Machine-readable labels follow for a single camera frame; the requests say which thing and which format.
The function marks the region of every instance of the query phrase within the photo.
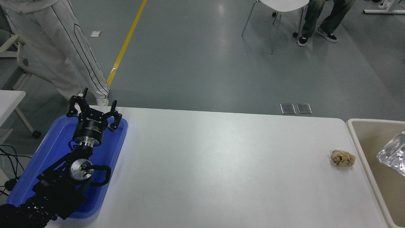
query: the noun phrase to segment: black sneaker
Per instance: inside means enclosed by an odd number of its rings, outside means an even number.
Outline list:
[[[304,47],[307,44],[307,41],[307,37],[301,36],[300,38],[298,38],[298,46]]]
[[[318,28],[318,34],[325,37],[330,42],[336,42],[337,38],[332,33],[326,33],[321,28]]]

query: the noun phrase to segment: clear plastic bag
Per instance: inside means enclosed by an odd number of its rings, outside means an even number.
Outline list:
[[[405,131],[383,147],[377,154],[377,160],[405,176]]]

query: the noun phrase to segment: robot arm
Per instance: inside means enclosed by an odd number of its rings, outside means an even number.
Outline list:
[[[105,128],[111,132],[118,128],[122,115],[115,110],[114,101],[108,113],[102,113],[85,101],[87,88],[83,96],[72,96],[67,117],[77,117],[78,123],[72,141],[78,145],[72,151],[37,176],[39,180],[32,188],[35,194],[25,203],[15,207],[11,204],[0,206],[0,227],[43,228],[57,216],[66,219],[86,200],[83,194],[88,186],[103,186],[111,177],[111,168],[93,165],[89,158],[93,147],[102,143]],[[75,108],[78,104],[81,112]],[[114,117],[109,124],[107,118]],[[93,182],[95,170],[105,171],[102,182]]]

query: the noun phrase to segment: chair wheel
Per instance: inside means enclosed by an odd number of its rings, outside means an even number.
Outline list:
[[[40,132],[40,131],[34,131],[34,132],[32,133],[32,136],[33,136],[34,138],[39,138],[39,137],[41,136],[41,132]]]

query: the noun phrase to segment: yellow floor line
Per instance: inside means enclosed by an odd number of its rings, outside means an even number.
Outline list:
[[[141,4],[141,7],[140,7],[139,10],[138,10],[138,14],[137,14],[136,17],[135,17],[134,22],[132,23],[131,29],[130,29],[129,32],[128,32],[128,35],[127,35],[127,37],[126,37],[126,39],[125,39],[125,41],[124,41],[124,44],[122,45],[121,51],[120,51],[119,54],[118,54],[117,60],[116,60],[115,63],[114,63],[113,69],[111,70],[110,75],[108,76],[107,85],[109,85],[109,86],[111,85],[111,82],[113,81],[113,78],[114,78],[114,76],[115,76],[115,73],[117,72],[119,63],[120,63],[121,60],[122,60],[122,56],[123,56],[124,53],[125,53],[125,50],[126,50],[126,48],[127,48],[127,46],[128,46],[128,43],[129,43],[129,40],[131,39],[132,34],[134,33],[136,24],[138,23],[138,20],[139,20],[139,18],[141,17],[141,14],[142,14],[143,8],[145,7],[146,1],[147,1],[147,0],[143,0],[143,2],[142,2],[142,4]]]

